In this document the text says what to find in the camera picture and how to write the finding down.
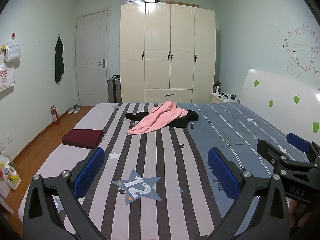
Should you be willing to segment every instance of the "shoe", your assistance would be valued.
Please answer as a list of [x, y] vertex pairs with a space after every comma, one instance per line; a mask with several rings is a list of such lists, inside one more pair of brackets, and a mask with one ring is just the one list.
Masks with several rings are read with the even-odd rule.
[[68, 114], [71, 114], [73, 111], [74, 111], [74, 107], [70, 107], [69, 109], [68, 109]]
[[78, 113], [80, 111], [80, 107], [78, 105], [74, 106], [74, 112]]

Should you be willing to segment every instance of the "fire extinguisher label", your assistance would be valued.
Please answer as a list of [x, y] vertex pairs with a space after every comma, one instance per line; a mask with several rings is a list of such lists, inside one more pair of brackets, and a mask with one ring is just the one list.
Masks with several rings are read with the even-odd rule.
[[55, 114], [55, 113], [51, 113], [51, 114], [52, 114], [52, 118], [53, 118], [53, 120], [54, 120], [55, 122], [57, 122], [57, 121], [58, 121], [58, 119], [57, 119], [56, 114]]

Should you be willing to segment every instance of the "cream wardrobe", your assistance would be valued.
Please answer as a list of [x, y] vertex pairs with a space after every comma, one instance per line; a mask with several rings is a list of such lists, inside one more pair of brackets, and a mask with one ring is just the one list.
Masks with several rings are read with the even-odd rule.
[[213, 11], [164, 3], [122, 5], [122, 102], [210, 103], [215, 59]]

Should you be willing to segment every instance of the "pink shirt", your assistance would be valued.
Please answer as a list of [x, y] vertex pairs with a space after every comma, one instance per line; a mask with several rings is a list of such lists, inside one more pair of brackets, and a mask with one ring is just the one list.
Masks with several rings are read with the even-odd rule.
[[185, 117], [188, 111], [177, 107], [171, 101], [164, 102], [159, 107], [154, 107], [135, 127], [128, 130], [128, 134], [143, 134], [165, 127], [171, 121]]

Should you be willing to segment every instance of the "folded clothing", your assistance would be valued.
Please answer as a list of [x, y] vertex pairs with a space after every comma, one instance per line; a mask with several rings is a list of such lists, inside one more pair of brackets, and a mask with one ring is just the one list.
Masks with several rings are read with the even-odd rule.
[[158, 130], [187, 114], [188, 111], [177, 107], [176, 103], [166, 101], [161, 106], [154, 107], [135, 127], [128, 130], [128, 134], [143, 134]]
[[80, 148], [93, 149], [99, 145], [103, 136], [104, 132], [102, 130], [72, 129], [63, 136], [62, 143]]
[[[149, 113], [148, 112], [138, 112], [138, 113], [127, 113], [125, 114], [126, 119], [140, 122], [145, 118]], [[188, 110], [188, 113], [185, 117], [174, 119], [168, 123], [168, 126], [177, 127], [177, 128], [187, 128], [189, 121], [196, 121], [199, 119], [199, 115], [192, 110]]]

